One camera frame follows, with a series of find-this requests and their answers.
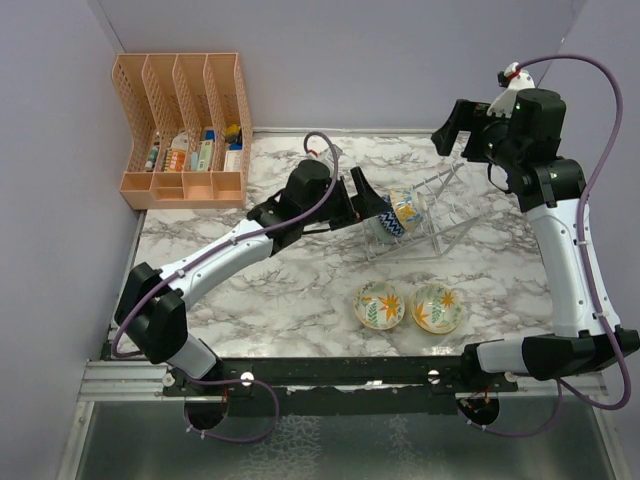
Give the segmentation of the red patterned bowl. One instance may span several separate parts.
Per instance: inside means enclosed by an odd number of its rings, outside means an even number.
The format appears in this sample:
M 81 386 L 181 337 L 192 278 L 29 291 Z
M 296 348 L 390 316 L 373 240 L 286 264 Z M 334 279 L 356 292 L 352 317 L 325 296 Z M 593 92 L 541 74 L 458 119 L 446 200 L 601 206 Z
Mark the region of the red patterned bowl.
M 399 198 L 393 200 L 389 195 L 382 198 L 390 205 L 389 211 L 378 216 L 386 230 L 395 237 L 413 232 L 421 220 L 421 215 L 412 203 Z

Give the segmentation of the teal ceramic bowl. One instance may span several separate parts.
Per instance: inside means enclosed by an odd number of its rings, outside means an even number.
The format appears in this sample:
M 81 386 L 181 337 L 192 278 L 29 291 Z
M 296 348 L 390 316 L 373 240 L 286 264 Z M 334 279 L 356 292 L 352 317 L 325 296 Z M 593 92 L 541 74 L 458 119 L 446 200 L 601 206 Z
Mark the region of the teal ceramic bowl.
M 380 222 L 378 217 L 372 217 L 367 220 L 367 225 L 371 228 L 373 234 L 382 244 L 394 244 L 396 237 L 392 235 Z

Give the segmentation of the blue orange floral bowl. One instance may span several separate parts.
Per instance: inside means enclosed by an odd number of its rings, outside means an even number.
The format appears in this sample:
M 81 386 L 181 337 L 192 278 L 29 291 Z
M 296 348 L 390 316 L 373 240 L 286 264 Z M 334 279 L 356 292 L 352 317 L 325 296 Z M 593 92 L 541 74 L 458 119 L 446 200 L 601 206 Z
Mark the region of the blue orange floral bowl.
M 415 188 L 394 187 L 389 191 L 392 209 L 407 232 L 416 231 L 426 218 L 424 196 Z

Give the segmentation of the yellow leaf patterned bowl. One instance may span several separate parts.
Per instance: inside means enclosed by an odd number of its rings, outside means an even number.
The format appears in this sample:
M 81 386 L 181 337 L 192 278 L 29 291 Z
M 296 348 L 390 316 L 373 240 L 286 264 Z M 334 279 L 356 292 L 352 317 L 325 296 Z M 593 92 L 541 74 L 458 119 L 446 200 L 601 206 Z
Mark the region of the yellow leaf patterned bowl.
M 440 283 L 425 284 L 415 290 L 409 300 L 409 312 L 422 330 L 435 335 L 449 334 L 467 319 L 460 296 Z

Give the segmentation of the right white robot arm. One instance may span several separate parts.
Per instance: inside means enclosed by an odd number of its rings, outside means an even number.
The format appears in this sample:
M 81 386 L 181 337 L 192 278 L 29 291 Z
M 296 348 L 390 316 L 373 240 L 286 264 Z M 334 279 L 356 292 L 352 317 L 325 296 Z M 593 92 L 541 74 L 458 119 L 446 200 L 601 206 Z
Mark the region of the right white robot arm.
M 459 99 L 431 137 L 447 156 L 466 132 L 463 158 L 506 172 L 533 229 L 552 299 L 552 333 L 465 347 L 459 378 L 469 390 L 483 390 L 496 373 L 548 380 L 596 372 L 614 363 L 616 348 L 624 356 L 639 349 L 639 334 L 621 327 L 598 265 L 586 266 L 580 253 L 590 240 L 588 219 L 578 215 L 586 181 L 578 162 L 557 153 L 565 112 L 559 94 L 537 88 L 516 94 L 508 118 L 490 114 L 486 103 Z

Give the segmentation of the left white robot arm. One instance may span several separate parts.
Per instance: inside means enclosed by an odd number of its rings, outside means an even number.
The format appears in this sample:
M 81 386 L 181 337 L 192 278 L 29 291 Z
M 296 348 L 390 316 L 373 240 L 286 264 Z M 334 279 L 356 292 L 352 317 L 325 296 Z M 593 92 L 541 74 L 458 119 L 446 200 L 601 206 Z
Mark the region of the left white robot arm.
M 221 380 L 220 359 L 189 333 L 188 311 L 231 276 L 300 240 L 307 226 L 325 223 L 339 230 L 389 210 L 360 168 L 352 168 L 351 176 L 355 195 L 328 166 L 303 160 L 282 189 L 220 239 L 157 269 L 146 262 L 134 267 L 114 315 L 116 335 L 128 336 L 150 363 L 180 370 L 195 392 L 214 392 Z

